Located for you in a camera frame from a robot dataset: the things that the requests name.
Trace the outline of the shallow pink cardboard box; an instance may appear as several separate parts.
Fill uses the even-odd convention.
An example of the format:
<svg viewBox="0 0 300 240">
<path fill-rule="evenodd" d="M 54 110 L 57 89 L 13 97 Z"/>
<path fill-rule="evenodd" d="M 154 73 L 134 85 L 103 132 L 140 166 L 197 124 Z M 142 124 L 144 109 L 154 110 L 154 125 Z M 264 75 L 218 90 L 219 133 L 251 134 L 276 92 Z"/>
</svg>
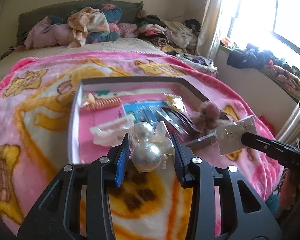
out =
<svg viewBox="0 0 300 240">
<path fill-rule="evenodd" d="M 88 95 L 99 99 L 119 98 L 121 104 L 103 110 L 89 111 L 83 106 Z M 109 149 L 95 145 L 90 129 L 111 129 L 115 123 L 130 124 L 146 121 L 150 106 L 166 106 L 166 94 L 181 96 L 187 112 L 192 113 L 208 98 L 202 85 L 190 76 L 101 77 L 79 82 L 73 100 L 68 129 L 68 161 L 71 164 L 92 162 Z"/>
</svg>

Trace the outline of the dark jacket on windowsill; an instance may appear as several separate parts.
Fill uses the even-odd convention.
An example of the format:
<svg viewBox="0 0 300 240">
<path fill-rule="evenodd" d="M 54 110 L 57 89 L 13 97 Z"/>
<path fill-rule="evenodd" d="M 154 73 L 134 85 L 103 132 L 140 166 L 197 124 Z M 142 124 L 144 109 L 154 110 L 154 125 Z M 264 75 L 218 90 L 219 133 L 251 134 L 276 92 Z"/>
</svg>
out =
<svg viewBox="0 0 300 240">
<path fill-rule="evenodd" d="M 269 50 L 262 50 L 252 44 L 245 49 L 234 49 L 229 53 L 226 64 L 238 69 L 262 69 L 264 65 L 277 61 L 277 57 Z"/>
</svg>

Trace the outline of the white bow hair clip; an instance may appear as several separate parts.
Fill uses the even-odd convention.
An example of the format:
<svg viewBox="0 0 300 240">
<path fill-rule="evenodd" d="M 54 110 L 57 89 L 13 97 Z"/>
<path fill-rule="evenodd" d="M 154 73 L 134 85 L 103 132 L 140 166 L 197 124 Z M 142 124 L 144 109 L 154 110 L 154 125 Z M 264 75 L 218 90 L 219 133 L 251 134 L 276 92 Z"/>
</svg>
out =
<svg viewBox="0 0 300 240">
<path fill-rule="evenodd" d="M 134 116 L 127 115 L 90 128 L 93 143 L 103 147 L 121 145 L 128 130 L 134 126 Z"/>
</svg>

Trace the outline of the dark pink banana hair clip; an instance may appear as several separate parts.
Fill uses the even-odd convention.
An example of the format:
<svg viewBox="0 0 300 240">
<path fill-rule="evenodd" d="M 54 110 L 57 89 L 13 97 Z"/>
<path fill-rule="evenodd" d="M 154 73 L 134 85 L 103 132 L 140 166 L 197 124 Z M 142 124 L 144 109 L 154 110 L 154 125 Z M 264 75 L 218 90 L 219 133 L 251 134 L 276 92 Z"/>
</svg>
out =
<svg viewBox="0 0 300 240">
<path fill-rule="evenodd" d="M 196 128 L 193 121 L 184 113 L 178 110 L 172 109 L 167 106 L 161 108 L 172 120 L 181 125 L 181 127 L 189 134 L 199 133 L 200 131 Z"/>
</svg>

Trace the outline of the dark green headboard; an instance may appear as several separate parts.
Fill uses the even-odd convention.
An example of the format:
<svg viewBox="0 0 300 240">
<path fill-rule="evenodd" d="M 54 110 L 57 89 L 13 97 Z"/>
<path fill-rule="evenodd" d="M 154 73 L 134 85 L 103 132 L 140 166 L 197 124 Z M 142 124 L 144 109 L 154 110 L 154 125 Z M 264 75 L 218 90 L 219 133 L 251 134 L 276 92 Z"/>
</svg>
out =
<svg viewBox="0 0 300 240">
<path fill-rule="evenodd" d="M 48 5 L 19 15 L 17 44 L 22 43 L 24 39 L 24 33 L 26 31 L 30 31 L 39 21 L 44 19 L 46 16 L 58 16 L 63 19 L 67 19 L 70 15 L 85 7 L 100 9 L 103 4 L 114 4 L 117 7 L 121 8 L 122 17 L 120 22 L 124 23 L 134 23 L 138 11 L 143 9 L 143 2 L 133 3 L 112 0 L 83 0 Z"/>
</svg>

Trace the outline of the pearl earrings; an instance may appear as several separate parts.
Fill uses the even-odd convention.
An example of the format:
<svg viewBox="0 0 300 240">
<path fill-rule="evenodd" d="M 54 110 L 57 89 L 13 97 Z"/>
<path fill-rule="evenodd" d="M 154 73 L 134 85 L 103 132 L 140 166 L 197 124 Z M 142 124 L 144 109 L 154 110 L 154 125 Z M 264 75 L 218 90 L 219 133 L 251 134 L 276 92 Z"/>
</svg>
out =
<svg viewBox="0 0 300 240">
<path fill-rule="evenodd" d="M 247 132 L 257 134 L 254 117 L 248 116 L 237 122 L 218 126 L 215 129 L 221 155 L 227 155 L 245 148 L 241 142 L 242 135 Z"/>
</svg>

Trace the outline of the yellow hoop earrings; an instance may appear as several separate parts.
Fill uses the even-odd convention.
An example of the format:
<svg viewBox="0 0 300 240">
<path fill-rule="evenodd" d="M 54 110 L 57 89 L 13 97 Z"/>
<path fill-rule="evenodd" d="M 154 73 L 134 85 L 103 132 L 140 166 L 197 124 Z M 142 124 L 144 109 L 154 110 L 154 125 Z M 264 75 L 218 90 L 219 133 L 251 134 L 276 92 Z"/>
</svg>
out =
<svg viewBox="0 0 300 240">
<path fill-rule="evenodd" d="M 171 109 L 179 111 L 183 114 L 187 113 L 186 106 L 185 106 L 181 96 L 177 96 L 174 94 L 165 94 L 165 98 L 166 98 L 168 106 Z"/>
</svg>

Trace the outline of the dark teal floral quilt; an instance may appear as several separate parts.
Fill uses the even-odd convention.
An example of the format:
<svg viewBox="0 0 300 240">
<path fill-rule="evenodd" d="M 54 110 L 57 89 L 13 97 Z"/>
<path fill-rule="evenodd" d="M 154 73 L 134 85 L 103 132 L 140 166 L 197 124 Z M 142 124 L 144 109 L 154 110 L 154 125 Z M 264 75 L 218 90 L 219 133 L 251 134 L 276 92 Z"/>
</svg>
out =
<svg viewBox="0 0 300 240">
<path fill-rule="evenodd" d="M 120 36 L 117 23 L 121 16 L 122 10 L 113 4 L 104 4 L 100 9 L 85 7 L 69 16 L 66 23 L 49 16 L 51 24 L 44 31 L 51 33 L 53 42 L 69 48 L 115 41 Z"/>
</svg>

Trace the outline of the floral laundry bag with clothes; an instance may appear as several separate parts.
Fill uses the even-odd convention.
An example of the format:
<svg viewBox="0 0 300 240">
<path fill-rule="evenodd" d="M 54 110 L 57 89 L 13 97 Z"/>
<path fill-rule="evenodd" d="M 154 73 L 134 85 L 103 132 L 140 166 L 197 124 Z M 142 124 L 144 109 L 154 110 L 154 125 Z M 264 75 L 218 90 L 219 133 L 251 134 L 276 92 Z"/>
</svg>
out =
<svg viewBox="0 0 300 240">
<path fill-rule="evenodd" d="M 216 77 L 218 68 L 214 65 L 214 61 L 210 58 L 205 58 L 203 56 L 198 55 L 191 55 L 188 53 L 176 54 L 174 57 L 178 58 L 180 61 L 185 62 L 198 72 Z"/>
</svg>

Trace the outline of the pile of clothes on bed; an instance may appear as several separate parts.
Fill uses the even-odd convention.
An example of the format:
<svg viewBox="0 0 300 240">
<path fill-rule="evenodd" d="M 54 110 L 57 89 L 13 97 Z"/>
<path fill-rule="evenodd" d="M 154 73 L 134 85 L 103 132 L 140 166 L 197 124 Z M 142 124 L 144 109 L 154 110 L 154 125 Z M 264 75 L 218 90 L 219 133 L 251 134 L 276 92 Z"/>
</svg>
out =
<svg viewBox="0 0 300 240">
<path fill-rule="evenodd" d="M 185 22 L 164 21 L 140 10 L 136 15 L 138 38 L 164 52 L 194 54 L 201 24 L 195 19 Z"/>
</svg>

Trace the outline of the small pink knitted garment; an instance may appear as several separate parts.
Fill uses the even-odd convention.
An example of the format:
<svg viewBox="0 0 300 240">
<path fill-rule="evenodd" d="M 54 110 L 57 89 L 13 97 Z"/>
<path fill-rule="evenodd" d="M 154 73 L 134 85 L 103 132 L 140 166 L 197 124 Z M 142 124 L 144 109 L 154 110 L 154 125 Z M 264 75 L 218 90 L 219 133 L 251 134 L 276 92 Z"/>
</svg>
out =
<svg viewBox="0 0 300 240">
<path fill-rule="evenodd" d="M 137 38 L 139 35 L 138 26 L 134 23 L 118 23 L 120 37 Z"/>
</svg>

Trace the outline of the blue square card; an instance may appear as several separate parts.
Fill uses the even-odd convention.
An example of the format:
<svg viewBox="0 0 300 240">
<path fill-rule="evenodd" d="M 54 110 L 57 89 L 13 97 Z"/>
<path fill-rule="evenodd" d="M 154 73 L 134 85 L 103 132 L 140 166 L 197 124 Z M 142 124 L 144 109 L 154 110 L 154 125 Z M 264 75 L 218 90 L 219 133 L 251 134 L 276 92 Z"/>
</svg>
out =
<svg viewBox="0 0 300 240">
<path fill-rule="evenodd" d="M 167 106 L 165 101 L 135 101 L 123 104 L 125 115 L 134 116 L 134 124 L 138 122 L 155 123 L 158 122 L 153 108 Z"/>
</svg>

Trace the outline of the orange patterned cloth on sill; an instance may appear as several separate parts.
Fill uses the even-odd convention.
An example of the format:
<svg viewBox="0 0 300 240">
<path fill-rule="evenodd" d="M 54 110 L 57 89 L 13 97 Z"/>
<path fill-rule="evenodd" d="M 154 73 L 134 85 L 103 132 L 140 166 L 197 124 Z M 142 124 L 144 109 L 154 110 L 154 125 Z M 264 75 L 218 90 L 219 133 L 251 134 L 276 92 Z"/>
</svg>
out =
<svg viewBox="0 0 300 240">
<path fill-rule="evenodd" d="M 300 100 L 300 78 L 288 70 L 275 65 L 272 60 L 261 69 L 267 77 L 271 78 L 283 90 L 296 100 Z"/>
</svg>

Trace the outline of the large pearl hair clip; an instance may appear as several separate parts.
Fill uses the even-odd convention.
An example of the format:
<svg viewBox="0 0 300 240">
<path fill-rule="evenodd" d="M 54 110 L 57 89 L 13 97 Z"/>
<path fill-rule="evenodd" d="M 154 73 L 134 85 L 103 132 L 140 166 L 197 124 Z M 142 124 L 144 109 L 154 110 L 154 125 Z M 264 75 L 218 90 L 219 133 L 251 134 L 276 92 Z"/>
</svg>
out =
<svg viewBox="0 0 300 240">
<path fill-rule="evenodd" d="M 138 122 L 128 135 L 132 143 L 130 159 L 139 172 L 164 170 L 166 161 L 174 158 L 173 142 L 163 121 Z"/>
</svg>

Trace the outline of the beige bed sheet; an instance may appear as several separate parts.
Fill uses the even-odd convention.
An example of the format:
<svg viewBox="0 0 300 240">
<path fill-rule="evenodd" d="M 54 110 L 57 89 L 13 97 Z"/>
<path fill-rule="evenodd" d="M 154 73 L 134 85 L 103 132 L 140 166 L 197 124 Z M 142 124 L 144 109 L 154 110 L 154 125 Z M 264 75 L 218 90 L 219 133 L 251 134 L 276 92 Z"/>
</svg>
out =
<svg viewBox="0 0 300 240">
<path fill-rule="evenodd" d="M 10 53 L 0 61 L 0 82 L 20 60 L 28 57 L 47 57 L 53 55 L 65 55 L 71 53 L 85 53 L 92 51 L 137 51 L 142 53 L 163 54 L 164 52 L 150 43 L 138 38 L 119 38 L 112 42 L 86 44 L 80 48 L 67 48 L 66 46 L 54 46 L 33 50 L 18 50 Z"/>
</svg>

